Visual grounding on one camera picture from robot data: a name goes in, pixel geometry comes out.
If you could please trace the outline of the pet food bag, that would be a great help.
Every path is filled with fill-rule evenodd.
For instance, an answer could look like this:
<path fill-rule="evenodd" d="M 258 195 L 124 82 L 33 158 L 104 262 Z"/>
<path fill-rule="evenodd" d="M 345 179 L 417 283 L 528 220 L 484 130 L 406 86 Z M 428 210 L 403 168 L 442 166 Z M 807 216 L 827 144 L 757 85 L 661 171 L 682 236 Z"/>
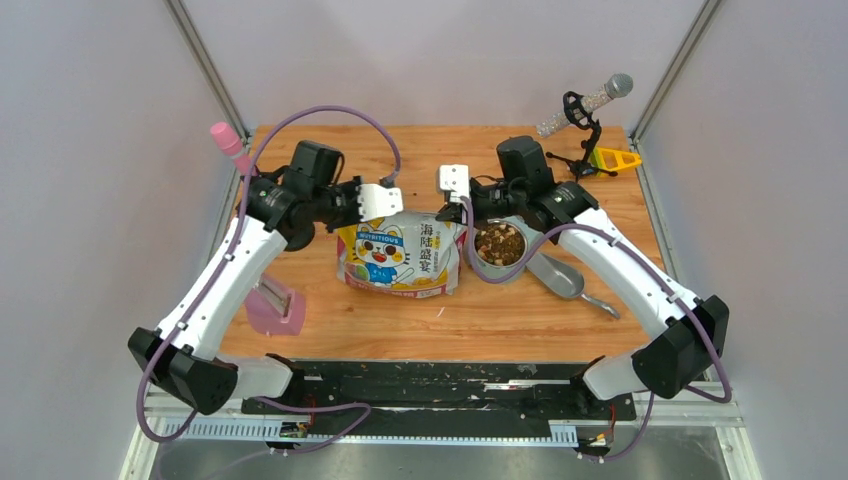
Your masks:
<path fill-rule="evenodd" d="M 354 288 L 405 298 L 457 288 L 467 227 L 404 211 L 337 231 L 337 277 Z"/>

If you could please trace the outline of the metal scoop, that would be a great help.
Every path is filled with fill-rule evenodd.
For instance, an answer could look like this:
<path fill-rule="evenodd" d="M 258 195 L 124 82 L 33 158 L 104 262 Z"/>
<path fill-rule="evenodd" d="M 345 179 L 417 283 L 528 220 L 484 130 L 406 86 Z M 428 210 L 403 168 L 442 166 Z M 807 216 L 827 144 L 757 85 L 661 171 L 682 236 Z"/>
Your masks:
<path fill-rule="evenodd" d="M 581 299 L 603 310 L 614 319 L 621 318 L 620 313 L 612 305 L 586 293 L 585 278 L 575 267 L 546 253 L 537 252 L 528 260 L 526 268 L 551 292 L 563 299 Z"/>

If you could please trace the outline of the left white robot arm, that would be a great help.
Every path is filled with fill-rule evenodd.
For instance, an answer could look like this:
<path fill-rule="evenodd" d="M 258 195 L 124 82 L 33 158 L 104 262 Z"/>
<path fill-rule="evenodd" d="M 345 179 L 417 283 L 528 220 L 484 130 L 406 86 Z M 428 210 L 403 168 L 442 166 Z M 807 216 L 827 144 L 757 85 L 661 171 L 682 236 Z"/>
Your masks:
<path fill-rule="evenodd" d="M 357 221 L 361 180 L 339 182 L 343 164 L 341 151 L 303 140 L 289 165 L 248 178 L 238 214 L 195 284 L 155 329 L 137 328 L 128 340 L 151 384 L 203 415 L 232 398 L 268 397 L 283 413 L 304 405 L 306 386 L 289 361 L 276 354 L 224 358 L 219 350 L 278 255 L 308 246 L 318 222 L 333 229 Z"/>

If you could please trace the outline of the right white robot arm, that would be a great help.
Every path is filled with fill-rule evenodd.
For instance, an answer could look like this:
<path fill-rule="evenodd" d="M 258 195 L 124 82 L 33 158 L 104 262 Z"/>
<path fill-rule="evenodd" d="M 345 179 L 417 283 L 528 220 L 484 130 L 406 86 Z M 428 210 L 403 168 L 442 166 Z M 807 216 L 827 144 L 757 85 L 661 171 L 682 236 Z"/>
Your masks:
<path fill-rule="evenodd" d="M 717 403 L 732 399 L 721 361 L 729 308 L 718 296 L 699 296 L 657 267 L 614 225 L 598 200 L 575 181 L 558 181 L 539 142 L 517 136 L 496 153 L 502 178 L 479 185 L 462 164 L 442 165 L 437 187 L 445 195 L 442 219 L 467 225 L 469 235 L 490 220 L 519 216 L 539 237 L 588 266 L 633 313 L 648 344 L 593 361 L 576 378 L 571 403 L 596 417 L 619 395 L 648 391 L 672 399 L 688 390 Z"/>

